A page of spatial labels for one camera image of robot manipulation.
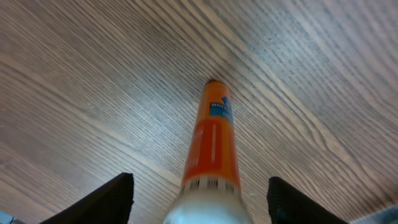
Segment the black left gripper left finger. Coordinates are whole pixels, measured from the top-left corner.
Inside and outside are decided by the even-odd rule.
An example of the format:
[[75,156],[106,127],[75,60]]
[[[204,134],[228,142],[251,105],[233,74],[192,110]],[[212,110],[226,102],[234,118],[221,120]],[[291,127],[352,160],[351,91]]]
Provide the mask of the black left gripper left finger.
[[123,172],[44,223],[127,224],[133,196],[134,177]]

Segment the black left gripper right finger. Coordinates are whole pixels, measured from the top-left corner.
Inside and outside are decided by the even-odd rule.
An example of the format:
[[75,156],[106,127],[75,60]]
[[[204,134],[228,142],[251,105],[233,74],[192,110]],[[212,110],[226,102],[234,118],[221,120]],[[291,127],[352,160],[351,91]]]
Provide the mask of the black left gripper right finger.
[[347,224],[280,177],[269,179],[267,203],[272,224]]

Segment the orange bottle white cap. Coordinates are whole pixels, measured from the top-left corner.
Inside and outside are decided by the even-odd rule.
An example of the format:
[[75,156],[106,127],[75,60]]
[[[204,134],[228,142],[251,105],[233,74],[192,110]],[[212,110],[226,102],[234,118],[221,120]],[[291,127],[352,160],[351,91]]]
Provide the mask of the orange bottle white cap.
[[231,92],[221,81],[203,88],[180,192],[163,223],[252,223],[242,200]]

